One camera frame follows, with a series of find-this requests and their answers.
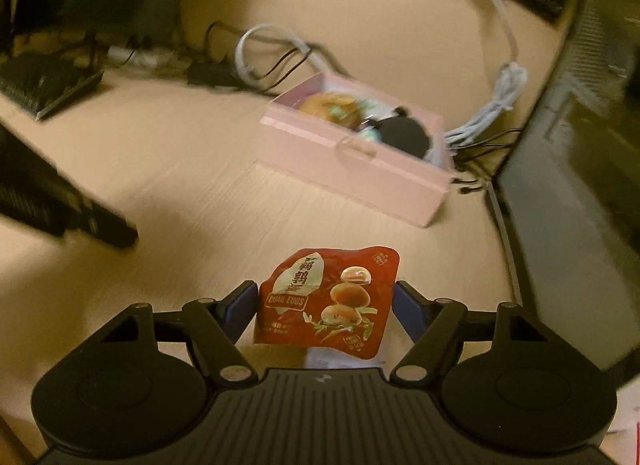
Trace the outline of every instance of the red snack package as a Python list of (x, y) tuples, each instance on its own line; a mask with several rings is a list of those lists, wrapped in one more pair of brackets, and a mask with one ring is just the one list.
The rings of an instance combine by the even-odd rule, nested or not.
[(302, 249), (260, 285), (254, 342), (378, 353), (400, 256), (386, 247)]

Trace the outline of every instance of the silver screw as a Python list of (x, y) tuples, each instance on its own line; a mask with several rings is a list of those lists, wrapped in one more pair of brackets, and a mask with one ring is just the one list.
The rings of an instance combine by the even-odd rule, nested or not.
[(252, 371), (247, 366), (227, 366), (220, 369), (220, 378), (226, 382), (243, 382), (251, 375)]
[(396, 377), (405, 382), (420, 382), (427, 376), (427, 370), (422, 366), (402, 366), (396, 369)]

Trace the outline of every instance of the coiled white cable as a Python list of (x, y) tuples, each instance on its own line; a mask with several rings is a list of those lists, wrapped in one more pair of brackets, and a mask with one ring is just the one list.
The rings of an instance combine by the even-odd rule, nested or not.
[(457, 148), (474, 143), (480, 133), (487, 129), (504, 111), (513, 108), (516, 100), (524, 91), (529, 79), (526, 68), (518, 65), (518, 43), (509, 26), (507, 12), (502, 0), (491, 0), (500, 18), (500, 24), (504, 30), (511, 49), (511, 60), (505, 64), (498, 73), (494, 86), (494, 98), (486, 106), (478, 111), (466, 124), (455, 128), (445, 134), (445, 140), (449, 149), (453, 152)]
[(282, 35), (284, 35), (287, 39), (291, 41), (291, 44), (295, 46), (302, 55), (308, 55), (308, 60), (311, 64), (313, 64), (317, 70), (319, 71), (331, 71), (331, 68), (327, 63), (322, 60), (318, 55), (309, 53), (311, 49), (309, 48), (306, 42), (302, 41), (292, 30), (288, 28), (283, 28), (282, 26), (272, 25), (271, 23), (261, 23), (260, 25), (254, 26), (248, 30), (238, 41), (238, 45), (236, 46), (236, 70), (238, 72), (238, 76), (242, 79), (242, 81), (249, 86), (260, 87), (260, 80), (253, 76), (252, 68), (245, 62), (244, 60), (244, 48), (246, 42), (249, 38), (260, 30), (265, 30), (266, 28), (272, 28), (274, 30), (279, 31)]

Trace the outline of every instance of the pink storage bin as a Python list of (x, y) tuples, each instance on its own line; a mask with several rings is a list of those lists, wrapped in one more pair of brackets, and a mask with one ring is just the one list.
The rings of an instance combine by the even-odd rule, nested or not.
[[(391, 109), (404, 106), (431, 136), (431, 163), (297, 111), (318, 92), (341, 91)], [(449, 191), (453, 163), (442, 118), (334, 73), (318, 73), (267, 105), (258, 159), (425, 227)]]

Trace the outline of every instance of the egg illustration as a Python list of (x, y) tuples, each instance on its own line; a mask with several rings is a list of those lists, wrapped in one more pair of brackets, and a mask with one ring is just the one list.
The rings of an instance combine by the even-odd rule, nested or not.
[(329, 326), (357, 326), (362, 322), (362, 316), (356, 309), (343, 304), (327, 306), (320, 317)]
[(340, 283), (335, 285), (330, 292), (331, 299), (338, 304), (360, 308), (368, 306), (371, 298), (367, 290), (354, 283)]
[(371, 273), (365, 267), (349, 267), (342, 271), (340, 280), (343, 283), (369, 285), (371, 283)]

